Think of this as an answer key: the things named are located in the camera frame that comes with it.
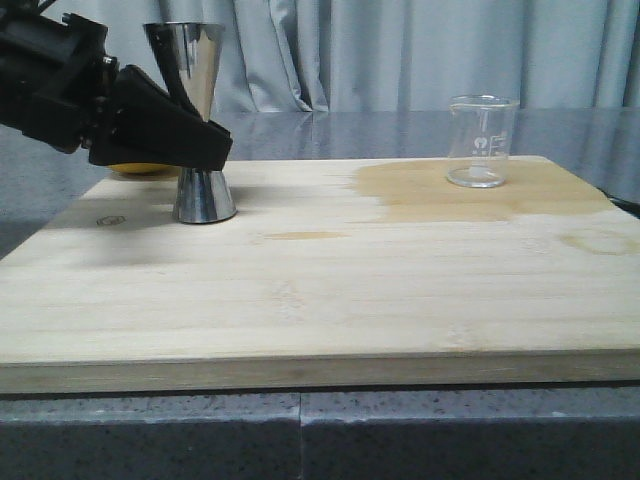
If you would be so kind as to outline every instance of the yellow object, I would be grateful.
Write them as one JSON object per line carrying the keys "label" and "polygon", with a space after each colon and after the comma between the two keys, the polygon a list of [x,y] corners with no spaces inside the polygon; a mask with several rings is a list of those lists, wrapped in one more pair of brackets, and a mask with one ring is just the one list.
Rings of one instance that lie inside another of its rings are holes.
{"label": "yellow object", "polygon": [[155,173],[166,170],[171,165],[162,165],[159,163],[120,163],[117,165],[109,165],[109,168],[120,173]]}

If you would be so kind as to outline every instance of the wooden cutting board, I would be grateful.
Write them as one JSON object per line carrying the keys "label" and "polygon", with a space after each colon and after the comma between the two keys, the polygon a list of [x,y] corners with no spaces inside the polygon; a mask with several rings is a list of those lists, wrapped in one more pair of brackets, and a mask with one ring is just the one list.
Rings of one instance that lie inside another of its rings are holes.
{"label": "wooden cutting board", "polygon": [[173,223],[117,174],[0,262],[0,392],[640,378],[640,221],[540,157],[231,162]]}

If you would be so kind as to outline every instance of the wet stain on board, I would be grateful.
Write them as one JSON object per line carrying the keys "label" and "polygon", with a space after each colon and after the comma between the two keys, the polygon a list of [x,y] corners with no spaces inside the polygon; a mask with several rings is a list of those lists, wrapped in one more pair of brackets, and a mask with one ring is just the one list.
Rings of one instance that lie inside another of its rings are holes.
{"label": "wet stain on board", "polygon": [[640,253],[640,242],[609,230],[583,229],[562,235],[571,247],[594,255],[633,255]]}
{"label": "wet stain on board", "polygon": [[504,185],[466,188],[445,179],[447,161],[413,160],[360,168],[351,188],[377,197],[380,222],[504,221],[515,215],[576,215],[615,207],[596,188],[547,161],[510,160]]}

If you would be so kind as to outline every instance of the metal jigger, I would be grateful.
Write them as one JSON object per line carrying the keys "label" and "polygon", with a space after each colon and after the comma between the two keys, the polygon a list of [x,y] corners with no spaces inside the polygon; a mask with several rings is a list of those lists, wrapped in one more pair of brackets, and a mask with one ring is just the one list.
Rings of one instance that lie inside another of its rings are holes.
{"label": "metal jigger", "polygon": [[[172,100],[208,121],[218,75],[224,27],[205,23],[151,23],[144,26]],[[173,217],[182,223],[231,218],[236,207],[222,172],[183,168]]]}

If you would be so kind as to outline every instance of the curtain fold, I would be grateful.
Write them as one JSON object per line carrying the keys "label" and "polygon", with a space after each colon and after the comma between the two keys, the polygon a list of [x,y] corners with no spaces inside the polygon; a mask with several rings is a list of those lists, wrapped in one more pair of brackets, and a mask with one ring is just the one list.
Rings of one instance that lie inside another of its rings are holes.
{"label": "curtain fold", "polygon": [[160,84],[141,24],[226,27],[214,111],[445,109],[463,93],[533,108],[640,106],[640,0],[59,0]]}

